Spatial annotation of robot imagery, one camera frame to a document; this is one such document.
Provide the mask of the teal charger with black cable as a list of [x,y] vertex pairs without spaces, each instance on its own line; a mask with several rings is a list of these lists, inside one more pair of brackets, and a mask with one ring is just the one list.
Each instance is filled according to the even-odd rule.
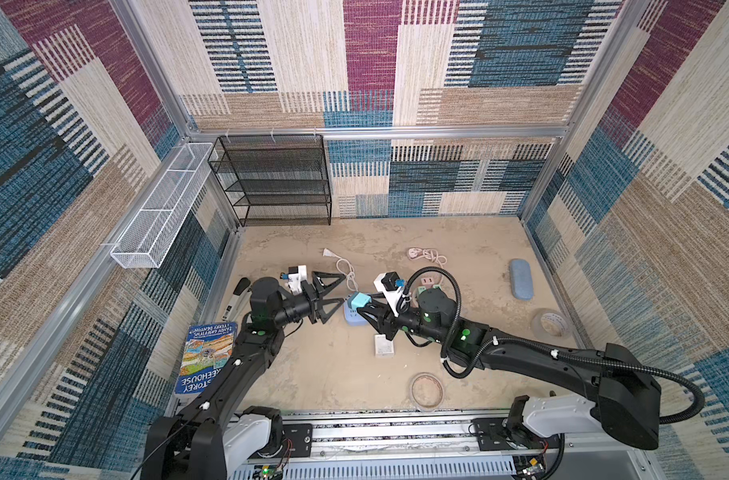
[[350,296],[348,300],[348,306],[352,310],[358,310],[358,308],[366,307],[372,301],[372,297],[362,292],[356,292]]

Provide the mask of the white square charger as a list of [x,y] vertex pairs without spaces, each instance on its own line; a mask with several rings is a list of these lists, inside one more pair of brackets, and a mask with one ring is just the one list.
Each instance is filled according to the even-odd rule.
[[395,355],[395,346],[392,340],[388,340],[385,334],[377,334],[374,337],[376,358],[391,358]]

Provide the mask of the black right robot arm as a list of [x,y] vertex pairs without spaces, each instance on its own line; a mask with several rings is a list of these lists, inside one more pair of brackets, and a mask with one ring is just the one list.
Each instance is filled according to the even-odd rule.
[[440,360],[456,379],[474,370],[498,370],[535,378],[567,390],[552,399],[518,397],[507,421],[514,437],[602,431],[640,450],[659,446],[663,425],[690,420],[705,407],[702,389],[674,372],[640,364],[626,347],[572,349],[508,334],[461,314],[462,294],[428,288],[412,294],[412,279],[379,275],[377,294],[357,293],[350,305],[382,336],[403,332],[418,348],[440,345]]

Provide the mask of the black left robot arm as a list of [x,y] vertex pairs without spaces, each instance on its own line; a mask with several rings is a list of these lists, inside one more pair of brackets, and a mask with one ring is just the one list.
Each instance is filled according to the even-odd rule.
[[250,312],[232,355],[204,391],[180,413],[158,418],[148,432],[144,459],[134,472],[140,479],[228,479],[250,456],[284,449],[282,415],[254,406],[238,414],[248,390],[270,368],[286,339],[284,328],[304,319],[326,323],[344,304],[332,292],[346,277],[312,272],[292,293],[276,278],[256,280]]

